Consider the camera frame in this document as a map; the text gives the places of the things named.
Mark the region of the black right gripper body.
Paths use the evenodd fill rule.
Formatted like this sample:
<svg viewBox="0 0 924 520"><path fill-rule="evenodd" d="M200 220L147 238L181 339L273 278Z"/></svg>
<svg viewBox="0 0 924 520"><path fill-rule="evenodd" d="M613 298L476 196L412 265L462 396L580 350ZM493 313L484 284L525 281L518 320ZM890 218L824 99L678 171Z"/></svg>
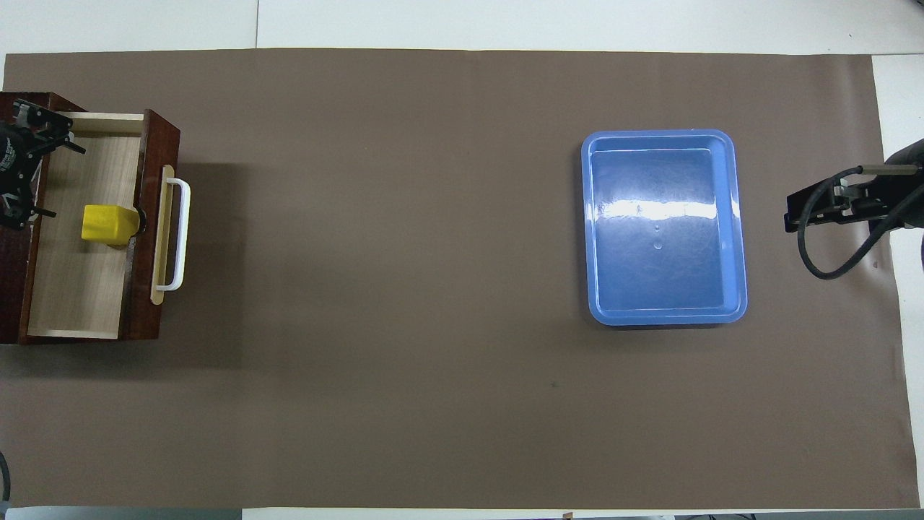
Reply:
<svg viewBox="0 0 924 520"><path fill-rule="evenodd" d="M874 222L887 220L891 214L896 214L891 228L923 227L922 194L918 194L910 203L903 204L913 192L922 191L922 163L923 139L918 139L885 159L885 165L914 167L915 172L909 175L878 175L874 178L871 187L868 187L868 194L880 204L874 214Z"/></svg>

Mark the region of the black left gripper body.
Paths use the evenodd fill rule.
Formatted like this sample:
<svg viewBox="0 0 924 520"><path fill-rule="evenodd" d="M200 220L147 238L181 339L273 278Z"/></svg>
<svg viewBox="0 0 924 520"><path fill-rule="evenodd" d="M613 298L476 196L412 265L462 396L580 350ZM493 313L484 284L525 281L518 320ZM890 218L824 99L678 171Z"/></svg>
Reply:
<svg viewBox="0 0 924 520"><path fill-rule="evenodd" d="M1 191L4 186L32 185L32 163L23 136L20 129L6 122L1 124L1 155Z"/></svg>

